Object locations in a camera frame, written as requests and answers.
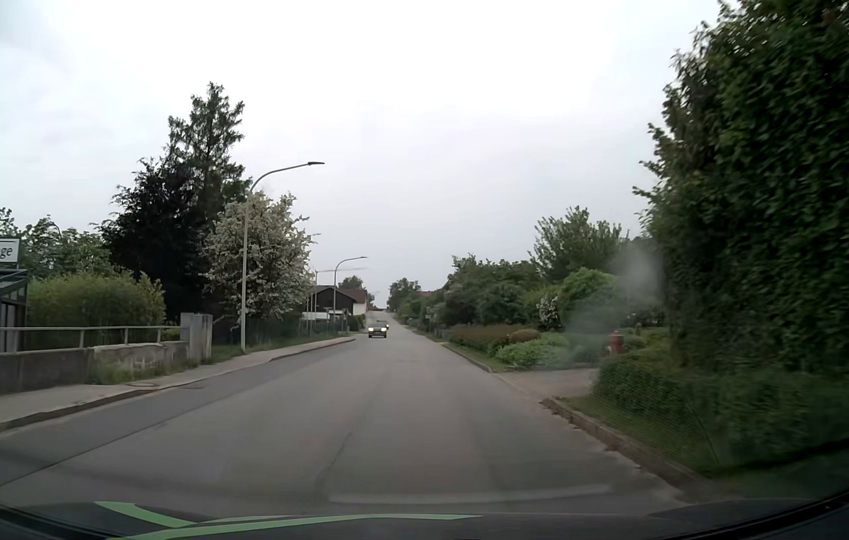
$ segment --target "red fire hydrant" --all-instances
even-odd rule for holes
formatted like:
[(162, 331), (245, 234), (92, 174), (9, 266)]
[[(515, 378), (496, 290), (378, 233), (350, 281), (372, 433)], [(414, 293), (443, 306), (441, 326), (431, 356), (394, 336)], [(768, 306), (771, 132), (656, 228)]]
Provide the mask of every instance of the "red fire hydrant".
[(615, 330), (610, 333), (610, 353), (619, 355), (624, 351), (624, 336), (621, 332)]

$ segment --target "paved path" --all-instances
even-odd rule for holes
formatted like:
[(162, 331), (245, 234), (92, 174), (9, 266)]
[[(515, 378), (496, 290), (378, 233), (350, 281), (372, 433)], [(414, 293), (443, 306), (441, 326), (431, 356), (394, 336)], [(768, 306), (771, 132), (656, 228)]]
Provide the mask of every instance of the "paved path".
[(389, 332), (0, 433), (0, 503), (221, 517), (681, 505), (504, 380)]

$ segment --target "house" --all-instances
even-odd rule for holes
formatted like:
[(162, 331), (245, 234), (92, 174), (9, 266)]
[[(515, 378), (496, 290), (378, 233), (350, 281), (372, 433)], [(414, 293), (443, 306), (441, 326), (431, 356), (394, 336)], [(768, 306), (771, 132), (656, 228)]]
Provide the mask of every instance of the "house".
[(328, 319), (333, 309), (343, 315), (364, 315), (368, 310), (368, 292), (365, 290), (335, 290), (332, 285), (316, 285), (313, 289), (307, 306), (301, 312), (304, 320)]

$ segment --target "windshield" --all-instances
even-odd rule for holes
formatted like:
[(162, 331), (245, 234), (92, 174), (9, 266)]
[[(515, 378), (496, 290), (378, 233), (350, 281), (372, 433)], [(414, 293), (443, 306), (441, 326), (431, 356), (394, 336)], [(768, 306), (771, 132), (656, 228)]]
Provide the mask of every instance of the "windshield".
[(0, 510), (848, 489), (849, 0), (0, 2)]

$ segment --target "curb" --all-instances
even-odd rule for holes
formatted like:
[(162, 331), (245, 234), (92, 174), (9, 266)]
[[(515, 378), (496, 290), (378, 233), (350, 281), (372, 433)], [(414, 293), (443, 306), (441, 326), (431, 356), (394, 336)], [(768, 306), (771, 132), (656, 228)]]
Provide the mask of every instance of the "curb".
[(491, 371), (491, 368), (490, 368), (490, 367), (488, 367), (488, 366), (484, 365), (483, 363), (481, 363), (481, 362), (479, 362), (479, 361), (475, 360), (474, 358), (472, 358), (472, 357), (468, 356), (468, 355), (467, 355), (467, 354), (465, 354), (464, 352), (462, 352), (462, 351), (460, 351), (460, 350), (452, 349), (451, 347), (449, 347), (449, 346), (445, 345), (444, 343), (439, 343), (438, 345), (441, 345), (444, 349), (449, 350), (449, 351), (451, 351), (451, 352), (455, 353), (455, 355), (457, 355), (457, 356), (461, 357), (462, 359), (464, 359), (464, 360), (466, 360), (466, 361), (468, 361), (468, 362), (471, 362), (472, 364), (474, 364), (474, 365), (478, 366), (478, 367), (479, 367), (479, 368), (481, 368), (482, 370), (487, 371), (488, 373), (493, 373), (493, 372)]
[(628, 460), (634, 461), (641, 469), (680, 489), (685, 495), (694, 499), (695, 503), (729, 499), (713, 481), (684, 465), (662, 457), (652, 448), (598, 419), (583, 414), (558, 399), (545, 398), (540, 404), (580, 428), (581, 431), (605, 443), (609, 450), (618, 452)]
[(95, 399), (92, 401), (80, 402), (77, 404), (63, 406), (61, 408), (56, 408), (54, 410), (43, 410), (40, 412), (35, 412), (34, 414), (29, 414), (28, 416), (22, 416), (21, 418), (15, 418), (13, 420), (9, 420), (7, 422), (0, 423), (0, 433), (7, 432), (8, 430), (13, 430), (14, 428), (21, 428), (23, 426), (28, 426), (30, 424), (36, 424), (39, 422), (45, 422), (46, 420), (53, 420), (55, 418), (61, 418), (63, 416), (68, 416), (70, 414), (74, 414), (81, 411), (87, 411), (89, 409), (94, 409), (102, 406), (106, 406), (115, 402), (120, 402), (122, 400), (127, 400), (131, 398), (137, 398), (139, 396), (143, 396), (145, 394), (151, 394), (154, 392), (160, 392), (162, 390), (167, 390), (169, 388), (177, 388), (177, 387), (186, 387), (188, 385), (193, 385), (199, 381), (206, 381), (208, 379), (214, 379), (215, 377), (221, 377), (222, 375), (227, 375), (229, 373), (235, 373), (236, 371), (241, 371), (242, 369), (249, 369), (253, 367), (258, 367), (260, 365), (266, 364), (268, 362), (274, 362), (280, 359), (287, 359), (288, 357), (296, 357), (298, 355), (303, 355), (304, 353), (311, 353), (312, 351), (318, 351), (320, 349), (327, 349), (329, 347), (335, 347), (335, 345), (341, 345), (343, 343), (351, 343), (355, 341), (355, 338), (347, 339), (346, 341), (338, 341), (337, 343), (328, 343), (326, 345), (322, 345), (321, 347), (315, 347), (314, 349), (308, 350), (298, 350), (297, 352), (288, 352), (287, 354), (280, 354), (275, 356), (274, 358), (269, 358), (266, 362), (261, 362), (259, 364), (254, 364), (250, 366), (238, 367), (231, 370), (223, 371), (221, 373), (215, 373), (209, 376), (204, 376), (201, 378), (193, 378), (191, 380), (176, 382), (174, 384), (166, 384), (164, 386), (156, 386), (154, 388), (136, 388), (133, 390), (129, 390), (127, 392), (122, 392), (120, 394), (113, 394), (111, 396), (106, 396), (101, 399)]

